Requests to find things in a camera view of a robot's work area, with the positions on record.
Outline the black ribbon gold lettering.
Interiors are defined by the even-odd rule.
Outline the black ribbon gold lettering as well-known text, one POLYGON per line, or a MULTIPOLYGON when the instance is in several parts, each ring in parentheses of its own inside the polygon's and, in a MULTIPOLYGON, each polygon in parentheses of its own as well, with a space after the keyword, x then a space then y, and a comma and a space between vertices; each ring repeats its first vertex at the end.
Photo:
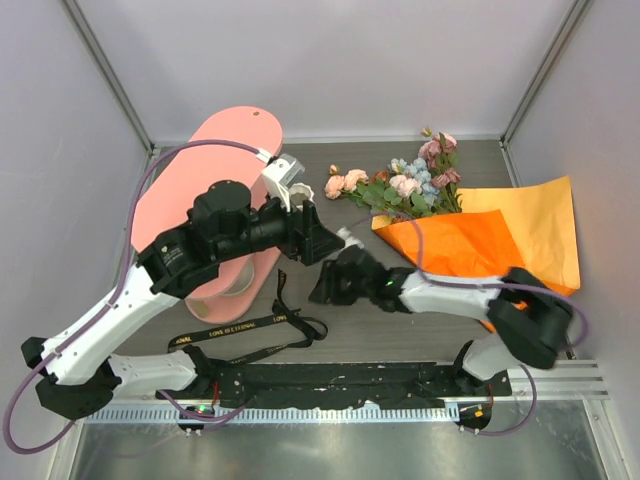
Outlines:
POLYGON ((290 342, 266 347, 226 361, 227 365, 239 366, 266 359, 288 348, 308 348, 315 341, 324 340, 328 334, 328 326, 324 322, 313 317, 302 316, 299 309, 290 309, 285 304, 282 294, 286 281, 286 273, 279 269, 276 298, 273 301, 272 313, 270 315, 244 320, 228 326, 214 327, 176 336, 168 342, 167 352, 173 353, 176 350, 186 349, 187 347, 191 347, 199 342, 214 340, 280 324, 288 324, 304 336, 304 339, 299 342, 290 342))

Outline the artificial flower bouquet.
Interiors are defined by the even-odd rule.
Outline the artificial flower bouquet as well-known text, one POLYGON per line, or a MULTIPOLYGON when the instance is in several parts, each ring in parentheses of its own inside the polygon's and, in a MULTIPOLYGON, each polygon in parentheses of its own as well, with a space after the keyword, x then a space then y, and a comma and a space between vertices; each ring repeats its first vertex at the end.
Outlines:
POLYGON ((331 200, 344 197, 375 213, 389 213, 396 222, 460 213, 458 142, 448 133, 428 128, 421 135, 426 142, 411 162, 393 158, 386 169, 373 174, 362 169, 342 173, 331 166, 325 196, 331 200))

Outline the orange wrapping paper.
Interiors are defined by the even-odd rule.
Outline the orange wrapping paper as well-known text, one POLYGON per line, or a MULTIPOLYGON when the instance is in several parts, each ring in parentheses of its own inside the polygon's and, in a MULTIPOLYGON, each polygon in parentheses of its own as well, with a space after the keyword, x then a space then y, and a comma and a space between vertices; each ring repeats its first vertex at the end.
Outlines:
POLYGON ((581 288, 569 177, 520 188, 463 188, 461 200, 461 213, 417 221, 423 249, 407 221, 381 216, 371 227, 431 274, 488 277, 522 267, 563 295, 581 288))

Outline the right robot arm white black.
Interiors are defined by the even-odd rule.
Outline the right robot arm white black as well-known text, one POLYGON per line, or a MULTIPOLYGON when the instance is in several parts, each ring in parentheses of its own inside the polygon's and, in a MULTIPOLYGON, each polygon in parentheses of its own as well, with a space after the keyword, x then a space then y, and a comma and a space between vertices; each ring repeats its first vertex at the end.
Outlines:
POLYGON ((349 306, 360 299, 389 313, 443 313, 490 325, 493 333, 467 342, 453 363, 453 386, 465 395, 480 393, 513 367, 552 369, 574 317, 566 300, 520 267, 502 277, 431 275, 387 268, 367 250, 351 246, 323 262, 309 300, 349 306))

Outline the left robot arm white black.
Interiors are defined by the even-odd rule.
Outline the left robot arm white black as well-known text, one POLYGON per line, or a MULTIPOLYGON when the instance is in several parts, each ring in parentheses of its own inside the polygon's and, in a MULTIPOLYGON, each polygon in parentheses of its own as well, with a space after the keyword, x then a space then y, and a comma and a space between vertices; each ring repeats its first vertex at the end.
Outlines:
POLYGON ((139 253, 124 285, 104 304, 56 337, 31 337, 23 343, 22 354, 31 368, 48 363, 35 387, 42 407, 78 420, 117 397, 160 390, 205 397, 213 375, 200 349, 143 357, 118 356, 115 349, 147 321, 214 280, 224 262, 277 248, 309 266, 345 245, 322 225, 311 201, 296 208, 270 198, 255 210, 249 188, 231 180, 197 196, 187 217, 139 253))

